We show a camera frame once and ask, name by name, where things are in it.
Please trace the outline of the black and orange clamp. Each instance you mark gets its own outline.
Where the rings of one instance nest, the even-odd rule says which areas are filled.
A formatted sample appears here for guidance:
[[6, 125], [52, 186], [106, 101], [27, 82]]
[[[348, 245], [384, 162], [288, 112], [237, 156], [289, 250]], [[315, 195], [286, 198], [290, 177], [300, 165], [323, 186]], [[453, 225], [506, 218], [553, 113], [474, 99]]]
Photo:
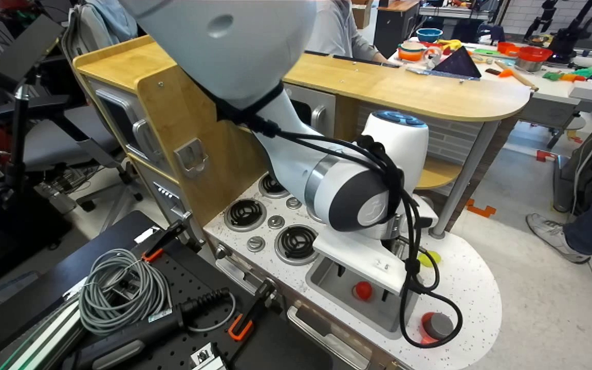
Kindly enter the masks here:
[[263, 314], [272, 307], [275, 291], [275, 283], [268, 278], [264, 279], [253, 295], [251, 305], [244, 309], [228, 328], [227, 333], [233, 341], [244, 342], [250, 337]]
[[185, 220], [176, 221], [165, 230], [156, 230], [139, 244], [142, 249], [141, 260], [146, 263], [153, 263], [163, 255], [164, 249], [174, 242], [186, 245], [188, 239], [184, 239], [183, 236], [186, 230], [187, 222]]

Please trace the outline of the wooden rolling pin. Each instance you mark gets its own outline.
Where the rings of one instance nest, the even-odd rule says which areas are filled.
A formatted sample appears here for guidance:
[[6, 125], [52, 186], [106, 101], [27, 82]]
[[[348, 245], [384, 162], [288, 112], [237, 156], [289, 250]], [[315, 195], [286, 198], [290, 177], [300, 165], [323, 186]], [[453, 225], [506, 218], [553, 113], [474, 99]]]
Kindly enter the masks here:
[[520, 72], [516, 71], [511, 66], [506, 65], [505, 63], [503, 63], [500, 60], [495, 60], [494, 63], [496, 64], [496, 66], [501, 68], [501, 72], [498, 73], [498, 75], [497, 75], [499, 78], [513, 77], [515, 80], [519, 81], [520, 84], [522, 84], [524, 86], [528, 86], [529, 89], [531, 89], [531, 91], [536, 92], [539, 90], [539, 88], [534, 83], [529, 81], [527, 78], [524, 77], [524, 75], [522, 75]]

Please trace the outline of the black handheld tool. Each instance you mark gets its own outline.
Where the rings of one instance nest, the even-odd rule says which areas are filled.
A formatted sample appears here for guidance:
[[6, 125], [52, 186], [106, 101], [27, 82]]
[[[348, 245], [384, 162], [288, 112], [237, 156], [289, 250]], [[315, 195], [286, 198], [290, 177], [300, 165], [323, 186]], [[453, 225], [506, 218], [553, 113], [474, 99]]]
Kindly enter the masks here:
[[[225, 319], [207, 327], [194, 325], [195, 319], [209, 313], [224, 301], [232, 305]], [[127, 325], [96, 343], [73, 352], [63, 361], [60, 370], [112, 370], [179, 331], [200, 334], [216, 330], [230, 320], [235, 309], [236, 297], [228, 288], [205, 293], [151, 314], [146, 319]]]

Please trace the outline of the red and grey cup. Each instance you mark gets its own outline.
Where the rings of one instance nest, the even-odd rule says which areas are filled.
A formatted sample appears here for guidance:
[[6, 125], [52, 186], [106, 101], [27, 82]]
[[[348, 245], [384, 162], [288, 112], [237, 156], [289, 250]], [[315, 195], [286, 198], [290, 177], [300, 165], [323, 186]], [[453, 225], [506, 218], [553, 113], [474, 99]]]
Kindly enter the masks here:
[[428, 312], [420, 319], [419, 333], [422, 345], [433, 344], [448, 337], [454, 330], [452, 320], [446, 314]]

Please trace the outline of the orange floor bracket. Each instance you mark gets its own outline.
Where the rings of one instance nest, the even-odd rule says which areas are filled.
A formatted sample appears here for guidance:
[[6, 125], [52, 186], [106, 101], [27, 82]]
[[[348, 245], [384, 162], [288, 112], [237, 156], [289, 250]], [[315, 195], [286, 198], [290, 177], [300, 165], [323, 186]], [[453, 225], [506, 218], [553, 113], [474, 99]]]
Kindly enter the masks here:
[[483, 216], [484, 218], [490, 218], [491, 216], [496, 214], [496, 208], [493, 208], [492, 206], [478, 208], [477, 206], [475, 206], [475, 200], [472, 198], [468, 199], [466, 209], [468, 212], [477, 214], [479, 216]]

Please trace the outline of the grey oven door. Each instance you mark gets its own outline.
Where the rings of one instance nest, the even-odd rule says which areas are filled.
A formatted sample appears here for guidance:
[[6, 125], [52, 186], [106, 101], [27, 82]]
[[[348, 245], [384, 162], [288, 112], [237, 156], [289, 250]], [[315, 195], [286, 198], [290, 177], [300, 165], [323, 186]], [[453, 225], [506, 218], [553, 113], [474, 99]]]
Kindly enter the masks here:
[[[362, 344], [362, 346], [364, 348], [369, 349], [372, 353], [371, 347], [366, 346], [366, 344], [363, 340], [361, 340], [357, 335], [350, 332], [350, 330], [348, 328], [346, 328], [344, 325], [342, 325], [338, 321], [334, 320], [330, 314], [325, 313], [322, 309], [319, 309], [313, 303], [306, 300], [305, 297], [303, 297], [303, 295], [301, 295], [300, 293], [297, 293], [295, 290], [288, 288], [286, 284], [280, 283], [277, 279], [270, 277], [269, 275], [265, 274], [260, 269], [254, 268], [253, 265], [249, 265], [248, 263], [245, 263], [241, 258], [237, 258], [237, 257], [219, 258], [215, 262], [215, 265], [221, 272], [223, 272], [223, 274], [228, 276], [230, 279], [235, 281], [235, 283], [239, 284], [241, 287], [243, 287], [245, 290], [247, 290], [248, 292], [251, 292], [251, 293], [255, 293], [256, 289], [259, 288], [259, 286], [261, 285], [261, 283], [263, 282], [264, 279], [268, 278], [268, 279], [272, 280], [276, 286], [276, 291], [273, 295], [273, 305], [272, 305], [273, 308], [277, 309], [278, 313], [281, 314], [282, 318], [286, 319], [291, 326], [296, 328], [296, 330], [298, 330], [301, 334], [305, 335], [305, 337], [310, 339], [315, 344], [319, 345], [317, 342], [315, 342], [313, 339], [311, 339], [310, 336], [303, 333], [299, 328], [294, 326], [294, 324], [288, 320], [286, 312], [287, 312], [287, 309], [289, 309], [289, 307], [291, 307], [292, 305], [294, 305], [296, 307], [300, 307], [301, 305], [305, 305], [309, 309], [314, 310], [318, 314], [322, 315], [324, 318], [327, 318], [328, 320], [332, 321], [332, 323], [334, 323], [334, 325], [337, 325], [339, 328], [344, 330], [355, 341]], [[345, 368], [346, 370], [353, 370], [350, 366], [343, 363], [343, 361], [336, 358], [336, 356], [334, 356], [331, 353], [329, 353], [329, 354], [332, 356], [334, 361], [341, 364], [341, 367]], [[371, 362], [369, 363], [368, 370], [371, 370]]]

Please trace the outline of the grey microwave door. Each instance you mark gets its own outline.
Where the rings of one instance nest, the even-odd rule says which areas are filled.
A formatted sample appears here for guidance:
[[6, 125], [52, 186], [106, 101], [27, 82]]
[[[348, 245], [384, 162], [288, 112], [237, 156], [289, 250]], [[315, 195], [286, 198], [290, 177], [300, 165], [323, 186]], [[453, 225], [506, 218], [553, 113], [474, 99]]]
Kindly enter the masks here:
[[167, 162], [161, 146], [163, 159], [159, 163], [149, 161], [137, 148], [136, 138], [134, 138], [133, 134], [134, 124], [140, 119], [145, 119], [150, 123], [138, 97], [128, 91], [120, 89], [119, 87], [110, 86], [91, 78], [88, 78], [87, 80], [90, 83], [91, 88], [94, 90], [98, 101], [103, 106], [103, 111], [109, 118], [113, 130], [121, 136], [125, 147], [141, 157], [141, 159], [148, 162], [148, 164], [171, 175], [171, 166]]

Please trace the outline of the dark pyramid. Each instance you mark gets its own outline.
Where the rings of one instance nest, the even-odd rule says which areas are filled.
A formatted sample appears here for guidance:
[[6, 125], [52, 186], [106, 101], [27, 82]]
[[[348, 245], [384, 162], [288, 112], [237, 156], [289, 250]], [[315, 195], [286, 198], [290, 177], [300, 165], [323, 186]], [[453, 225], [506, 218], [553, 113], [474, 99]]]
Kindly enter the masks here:
[[437, 64], [432, 70], [470, 80], [478, 80], [482, 77], [482, 73], [479, 71], [474, 60], [470, 56], [470, 53], [463, 45], [456, 51], [452, 52], [444, 61]]

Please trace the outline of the orange and white bowl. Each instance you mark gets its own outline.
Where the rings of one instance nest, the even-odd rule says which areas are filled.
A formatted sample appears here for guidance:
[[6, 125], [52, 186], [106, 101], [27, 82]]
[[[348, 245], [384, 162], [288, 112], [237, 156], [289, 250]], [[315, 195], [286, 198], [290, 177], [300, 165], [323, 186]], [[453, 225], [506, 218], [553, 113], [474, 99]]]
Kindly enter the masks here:
[[427, 47], [419, 42], [403, 42], [399, 44], [397, 53], [401, 61], [418, 62], [423, 58]]

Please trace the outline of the black machine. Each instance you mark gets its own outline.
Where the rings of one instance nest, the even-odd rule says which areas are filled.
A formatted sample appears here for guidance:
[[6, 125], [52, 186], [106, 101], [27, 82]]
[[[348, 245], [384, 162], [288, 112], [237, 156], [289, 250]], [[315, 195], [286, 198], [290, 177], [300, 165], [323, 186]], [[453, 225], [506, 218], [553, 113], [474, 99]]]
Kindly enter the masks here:
[[[556, 4], [559, 1], [568, 2], [569, 0], [544, 0], [543, 4], [541, 5], [543, 14], [536, 17], [533, 23], [529, 26], [523, 37], [524, 41], [531, 42], [533, 33], [538, 31], [538, 29], [540, 29], [542, 32], [548, 30], [550, 24], [552, 23], [553, 16], [557, 11]], [[547, 47], [552, 51], [552, 55], [549, 57], [548, 61], [557, 64], [566, 62], [569, 63], [571, 59], [577, 56], [577, 53], [574, 51], [574, 49], [578, 40], [582, 40], [590, 36], [588, 28], [590, 23], [592, 23], [592, 18], [590, 18], [589, 21], [584, 21], [584, 19], [592, 9], [592, 0], [582, 0], [582, 2], [582, 8], [578, 14], [576, 14], [576, 16], [571, 19], [571, 22], [568, 24], [568, 26], [560, 28], [553, 35], [553, 38]]]

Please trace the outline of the toy kitchen sink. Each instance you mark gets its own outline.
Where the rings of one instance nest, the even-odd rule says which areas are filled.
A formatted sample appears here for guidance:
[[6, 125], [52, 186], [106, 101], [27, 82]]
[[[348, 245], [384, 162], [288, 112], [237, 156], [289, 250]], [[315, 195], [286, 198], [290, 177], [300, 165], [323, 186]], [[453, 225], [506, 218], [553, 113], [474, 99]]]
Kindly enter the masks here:
[[337, 264], [329, 258], [319, 255], [306, 274], [308, 286], [388, 339], [401, 338], [399, 321], [401, 298], [390, 293], [386, 302], [383, 302], [381, 294], [384, 289], [371, 283], [372, 298], [368, 302], [355, 299], [352, 295], [352, 287], [359, 281], [367, 280], [348, 269], [342, 277], [337, 277]]

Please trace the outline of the orange plush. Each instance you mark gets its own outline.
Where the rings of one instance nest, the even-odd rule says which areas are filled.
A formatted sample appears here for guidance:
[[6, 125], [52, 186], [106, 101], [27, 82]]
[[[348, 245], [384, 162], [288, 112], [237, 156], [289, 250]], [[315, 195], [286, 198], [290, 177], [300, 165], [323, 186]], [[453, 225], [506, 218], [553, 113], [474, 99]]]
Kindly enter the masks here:
[[359, 281], [351, 289], [352, 295], [355, 299], [368, 302], [373, 295], [373, 287], [367, 281]]

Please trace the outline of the silver side hook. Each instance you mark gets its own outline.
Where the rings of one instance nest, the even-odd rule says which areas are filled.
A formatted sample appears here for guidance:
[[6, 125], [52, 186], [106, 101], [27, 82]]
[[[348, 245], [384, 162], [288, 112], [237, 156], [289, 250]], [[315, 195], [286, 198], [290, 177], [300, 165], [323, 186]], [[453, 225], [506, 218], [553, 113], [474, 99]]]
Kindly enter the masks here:
[[178, 167], [189, 179], [202, 175], [209, 166], [209, 155], [199, 138], [184, 143], [173, 151]]

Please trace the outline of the office chair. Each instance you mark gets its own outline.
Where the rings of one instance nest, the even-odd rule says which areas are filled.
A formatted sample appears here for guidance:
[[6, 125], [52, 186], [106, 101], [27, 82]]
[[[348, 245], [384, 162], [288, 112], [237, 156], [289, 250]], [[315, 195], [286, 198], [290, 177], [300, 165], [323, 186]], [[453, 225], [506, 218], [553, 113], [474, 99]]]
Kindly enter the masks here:
[[[42, 73], [52, 63], [52, 52], [60, 49], [72, 66], [72, 51], [68, 49], [70, 28], [63, 27], [54, 49], [36, 68], [35, 84], [42, 82]], [[0, 121], [10, 122], [13, 101], [0, 106]], [[111, 227], [124, 212], [130, 201], [142, 201], [139, 175], [108, 126], [102, 110], [90, 100], [87, 105], [72, 107], [69, 95], [46, 94], [31, 97], [29, 120], [24, 135], [24, 174], [44, 173], [59, 167], [89, 167], [99, 165], [114, 169], [118, 183], [76, 199], [85, 212], [96, 208], [96, 200], [112, 197], [114, 202], [102, 229]]]

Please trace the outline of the person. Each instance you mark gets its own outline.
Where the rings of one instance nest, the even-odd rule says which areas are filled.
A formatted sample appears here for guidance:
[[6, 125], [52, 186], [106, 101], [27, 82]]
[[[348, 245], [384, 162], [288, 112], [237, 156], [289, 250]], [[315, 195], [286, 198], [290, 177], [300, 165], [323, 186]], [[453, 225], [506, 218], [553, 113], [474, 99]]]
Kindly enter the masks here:
[[525, 218], [533, 234], [571, 263], [589, 262], [592, 256], [592, 203], [573, 221], [561, 224], [537, 213]]
[[306, 51], [387, 63], [388, 60], [358, 31], [350, 0], [316, 0], [316, 14]]

